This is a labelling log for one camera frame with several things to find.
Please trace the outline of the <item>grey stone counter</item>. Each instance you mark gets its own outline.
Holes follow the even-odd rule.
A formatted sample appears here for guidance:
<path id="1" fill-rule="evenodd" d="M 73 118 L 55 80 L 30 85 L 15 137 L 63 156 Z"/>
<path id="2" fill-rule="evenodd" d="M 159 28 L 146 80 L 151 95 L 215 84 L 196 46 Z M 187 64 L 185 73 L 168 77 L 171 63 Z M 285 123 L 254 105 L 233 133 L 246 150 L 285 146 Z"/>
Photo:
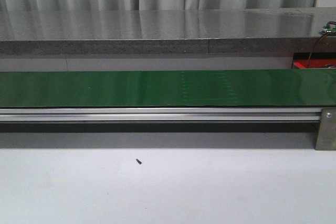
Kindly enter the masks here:
<path id="1" fill-rule="evenodd" d="M 1 12 L 1 55 L 335 52 L 335 9 Z"/>

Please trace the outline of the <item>red plastic tray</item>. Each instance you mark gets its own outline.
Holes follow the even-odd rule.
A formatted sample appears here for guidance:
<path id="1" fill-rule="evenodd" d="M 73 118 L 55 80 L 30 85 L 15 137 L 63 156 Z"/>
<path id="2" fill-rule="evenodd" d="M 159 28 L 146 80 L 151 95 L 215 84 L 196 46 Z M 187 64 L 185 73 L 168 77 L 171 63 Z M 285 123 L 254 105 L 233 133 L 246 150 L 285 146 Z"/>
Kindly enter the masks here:
<path id="1" fill-rule="evenodd" d="M 293 69 L 304 68 L 335 68 L 335 52 L 295 53 L 293 56 Z"/>

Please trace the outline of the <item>green conveyor belt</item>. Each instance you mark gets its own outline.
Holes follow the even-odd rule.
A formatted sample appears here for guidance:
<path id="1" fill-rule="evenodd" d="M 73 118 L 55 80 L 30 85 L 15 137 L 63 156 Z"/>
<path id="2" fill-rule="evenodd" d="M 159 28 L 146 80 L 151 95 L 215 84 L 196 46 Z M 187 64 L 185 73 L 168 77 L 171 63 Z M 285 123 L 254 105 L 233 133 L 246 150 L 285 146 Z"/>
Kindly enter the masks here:
<path id="1" fill-rule="evenodd" d="M 335 106 L 335 70 L 2 72 L 1 107 Z"/>

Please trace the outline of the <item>small green circuit board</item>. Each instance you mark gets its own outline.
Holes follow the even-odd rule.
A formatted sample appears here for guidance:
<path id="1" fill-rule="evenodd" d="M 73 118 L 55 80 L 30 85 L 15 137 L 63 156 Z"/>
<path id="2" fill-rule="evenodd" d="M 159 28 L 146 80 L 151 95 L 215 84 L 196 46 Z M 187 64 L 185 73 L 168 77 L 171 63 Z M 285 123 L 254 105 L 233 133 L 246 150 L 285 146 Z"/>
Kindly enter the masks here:
<path id="1" fill-rule="evenodd" d="M 335 35 L 336 34 L 336 22 L 330 21 L 327 22 L 325 26 L 320 30 L 320 34 L 330 34 L 330 35 Z"/>

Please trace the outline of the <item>aluminium conveyor frame rail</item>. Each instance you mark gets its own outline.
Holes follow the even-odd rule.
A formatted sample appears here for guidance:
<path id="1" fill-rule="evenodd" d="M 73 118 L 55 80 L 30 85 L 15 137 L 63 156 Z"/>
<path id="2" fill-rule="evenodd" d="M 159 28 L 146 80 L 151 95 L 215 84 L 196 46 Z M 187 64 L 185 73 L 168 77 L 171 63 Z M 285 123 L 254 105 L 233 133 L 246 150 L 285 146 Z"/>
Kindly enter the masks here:
<path id="1" fill-rule="evenodd" d="M 319 121 L 321 108 L 1 109 L 1 122 Z"/>

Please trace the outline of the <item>steel conveyor support bracket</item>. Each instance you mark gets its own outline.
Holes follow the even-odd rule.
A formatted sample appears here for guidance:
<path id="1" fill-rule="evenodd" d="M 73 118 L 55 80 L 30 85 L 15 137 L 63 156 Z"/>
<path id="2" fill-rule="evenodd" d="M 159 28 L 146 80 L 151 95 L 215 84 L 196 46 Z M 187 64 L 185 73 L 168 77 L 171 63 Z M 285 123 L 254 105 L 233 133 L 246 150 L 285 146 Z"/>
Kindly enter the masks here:
<path id="1" fill-rule="evenodd" d="M 315 150 L 335 151 L 335 108 L 322 109 Z"/>

